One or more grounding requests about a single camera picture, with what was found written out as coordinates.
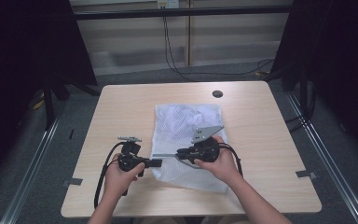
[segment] human hand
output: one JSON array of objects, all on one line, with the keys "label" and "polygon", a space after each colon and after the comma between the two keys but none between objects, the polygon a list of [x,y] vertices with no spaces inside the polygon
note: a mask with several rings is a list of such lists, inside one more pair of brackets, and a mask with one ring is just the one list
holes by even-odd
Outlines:
[{"label": "human hand", "polygon": [[[212,136],[218,143],[225,143],[220,136]],[[195,159],[194,162],[201,168],[210,171],[216,178],[229,184],[231,179],[241,176],[235,165],[231,151],[220,148],[220,154],[216,161],[207,162]]]},{"label": "human hand", "polygon": [[137,175],[145,168],[145,164],[141,162],[128,172],[122,171],[118,166],[118,155],[119,153],[113,157],[106,171],[103,196],[110,195],[119,198],[129,188],[132,181],[138,180]]}]

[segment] forearm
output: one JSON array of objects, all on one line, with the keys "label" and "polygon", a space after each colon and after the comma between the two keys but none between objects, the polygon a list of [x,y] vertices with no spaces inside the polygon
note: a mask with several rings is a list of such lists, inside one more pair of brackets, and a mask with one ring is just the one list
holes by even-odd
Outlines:
[{"label": "forearm", "polygon": [[291,223],[241,176],[228,183],[252,223]]},{"label": "forearm", "polygon": [[120,195],[104,194],[88,223],[111,223],[112,214],[113,211],[115,211],[119,199]]}]

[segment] white plastic bag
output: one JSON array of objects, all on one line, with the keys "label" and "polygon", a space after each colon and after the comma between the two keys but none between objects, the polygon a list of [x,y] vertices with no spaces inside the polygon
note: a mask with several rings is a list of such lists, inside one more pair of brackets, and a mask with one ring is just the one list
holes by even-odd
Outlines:
[{"label": "white plastic bag", "polygon": [[[155,178],[184,188],[227,192],[227,185],[209,171],[173,156],[177,149],[193,145],[197,128],[218,125],[223,125],[220,105],[157,105],[151,158],[163,161],[161,167],[152,168]],[[216,135],[227,142],[224,129]]]}]

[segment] white wall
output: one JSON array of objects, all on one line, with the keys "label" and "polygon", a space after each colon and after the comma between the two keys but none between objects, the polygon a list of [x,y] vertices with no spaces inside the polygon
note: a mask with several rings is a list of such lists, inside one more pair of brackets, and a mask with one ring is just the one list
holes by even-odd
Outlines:
[{"label": "white wall", "polygon": [[[98,1],[97,5],[88,5],[92,0],[72,0],[71,3],[74,11],[157,8],[157,1]],[[106,1],[139,2],[106,4]],[[290,4],[292,0],[180,1],[180,7]],[[286,20],[286,13],[167,18],[175,64],[183,67],[274,58]],[[79,21],[78,25],[96,75],[168,68],[162,18]]]}]

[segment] wooden table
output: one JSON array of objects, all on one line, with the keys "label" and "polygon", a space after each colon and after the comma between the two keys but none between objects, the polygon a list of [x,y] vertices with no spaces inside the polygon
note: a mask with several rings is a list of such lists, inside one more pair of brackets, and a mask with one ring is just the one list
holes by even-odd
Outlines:
[{"label": "wooden table", "polygon": [[[213,91],[224,95],[215,98]],[[64,217],[90,217],[98,178],[119,136],[143,139],[138,155],[150,157],[156,105],[218,104],[229,143],[241,158],[244,178],[282,213],[315,213],[322,205],[269,86],[261,81],[115,85],[103,88],[62,206]],[[114,212],[117,217],[243,214],[231,190],[183,189],[159,182],[149,169],[133,182]]]}]

